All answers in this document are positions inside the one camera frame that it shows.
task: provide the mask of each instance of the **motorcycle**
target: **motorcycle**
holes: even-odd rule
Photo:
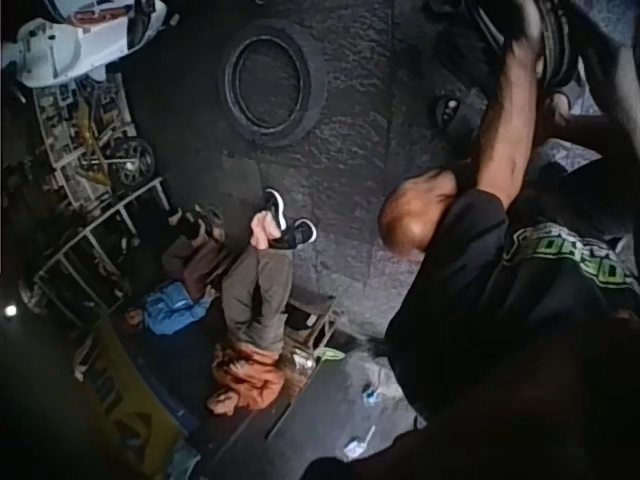
[[[106,79],[106,65],[139,49],[178,16],[160,0],[47,0],[59,21],[37,18],[20,28],[16,42],[2,44],[2,68],[15,70],[29,88],[43,88],[88,74]]]

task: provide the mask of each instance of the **blue jacket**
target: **blue jacket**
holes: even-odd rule
[[[144,323],[157,335],[171,335],[200,320],[211,305],[210,298],[194,303],[180,282],[174,282],[145,299]]]

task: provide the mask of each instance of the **light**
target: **light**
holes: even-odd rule
[[[6,317],[15,317],[17,313],[18,313],[18,308],[13,304],[7,305],[6,307],[4,307],[4,315]]]

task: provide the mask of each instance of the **black tire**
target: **black tire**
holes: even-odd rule
[[[125,163],[110,163],[109,178],[111,188],[116,192],[135,191],[149,183],[156,172],[156,157],[151,145],[140,137],[118,138],[110,145],[106,159],[131,158],[131,152],[139,152],[135,156],[139,164],[134,172],[130,172]]]
[[[240,100],[238,75],[247,47],[271,40],[284,48],[298,70],[298,102],[286,122],[276,127],[260,125],[247,115]],[[318,121],[326,100],[327,70],[322,51],[311,35],[285,20],[259,20],[238,33],[227,46],[219,71],[222,105],[234,127],[260,145],[281,147],[302,138]]]

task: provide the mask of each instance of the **white sole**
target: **white sole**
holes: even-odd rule
[[[316,238],[318,238],[318,231],[316,230],[316,226],[313,224],[313,222],[311,220],[306,219],[306,218],[301,218],[300,220],[298,220],[295,223],[295,225],[298,225],[299,223],[306,223],[307,225],[309,225],[311,227],[311,230],[313,231],[313,234],[311,235],[311,240],[309,240],[307,243],[315,242]]]
[[[274,197],[276,197],[276,201],[278,202],[278,219],[277,219],[278,226],[280,227],[281,231],[286,230],[287,221],[284,219],[284,200],[282,200],[282,197],[280,196],[280,194],[276,192],[273,188],[265,188],[264,191],[269,192],[273,194]]]

